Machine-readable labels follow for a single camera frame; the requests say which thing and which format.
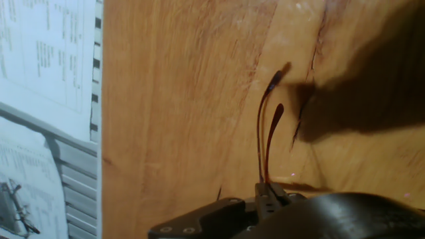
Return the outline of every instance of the wooden surface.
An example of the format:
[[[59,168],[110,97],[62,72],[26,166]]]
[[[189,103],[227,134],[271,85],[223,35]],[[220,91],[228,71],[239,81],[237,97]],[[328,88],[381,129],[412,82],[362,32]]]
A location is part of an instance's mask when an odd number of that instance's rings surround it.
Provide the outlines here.
[[[287,62],[264,117],[285,106],[272,179],[425,208],[423,1],[105,1],[104,16],[104,238],[145,238],[220,189],[253,196],[258,104]]]

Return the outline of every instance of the document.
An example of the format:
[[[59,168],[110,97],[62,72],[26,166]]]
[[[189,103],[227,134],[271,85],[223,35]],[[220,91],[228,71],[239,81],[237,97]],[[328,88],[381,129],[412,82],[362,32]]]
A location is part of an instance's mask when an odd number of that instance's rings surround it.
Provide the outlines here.
[[[0,0],[0,102],[90,140],[95,0]]]
[[[0,218],[0,236],[8,239],[68,238],[62,183],[45,138],[4,118]]]

